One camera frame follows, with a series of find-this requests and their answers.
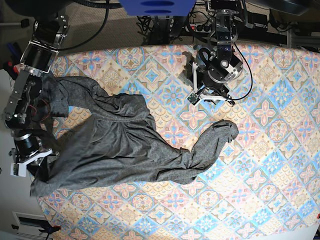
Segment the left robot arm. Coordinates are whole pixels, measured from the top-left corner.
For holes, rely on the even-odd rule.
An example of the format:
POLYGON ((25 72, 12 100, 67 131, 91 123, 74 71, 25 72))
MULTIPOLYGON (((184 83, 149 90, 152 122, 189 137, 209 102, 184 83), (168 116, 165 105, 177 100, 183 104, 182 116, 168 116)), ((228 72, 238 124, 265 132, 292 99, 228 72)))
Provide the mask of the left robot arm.
POLYGON ((243 70, 243 62, 234 54, 232 47, 238 38, 234 17, 240 13, 241 4, 231 0, 208 0, 205 9, 212 14, 202 27, 207 37, 200 36, 190 20, 185 22, 187 31, 206 44, 190 61, 192 92, 187 100, 193 106, 201 101, 214 104, 224 101, 233 106, 235 99, 229 95, 227 83, 236 79, 243 70))

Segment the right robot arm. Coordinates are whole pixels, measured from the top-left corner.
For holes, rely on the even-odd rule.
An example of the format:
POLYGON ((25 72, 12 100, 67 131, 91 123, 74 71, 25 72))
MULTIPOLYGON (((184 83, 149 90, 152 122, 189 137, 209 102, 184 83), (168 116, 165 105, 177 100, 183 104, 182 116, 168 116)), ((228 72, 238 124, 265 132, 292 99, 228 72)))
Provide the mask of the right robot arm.
POLYGON ((35 20, 32 37, 20 58, 21 69, 16 72, 13 90, 2 112, 14 140, 15 147, 9 154, 13 157, 11 167, 16 175, 32 162, 41 163, 53 153, 50 148, 42 148, 40 139, 28 133, 27 128, 37 112, 35 99, 43 90, 42 78, 50 72, 69 30, 68 21, 62 10, 35 20))

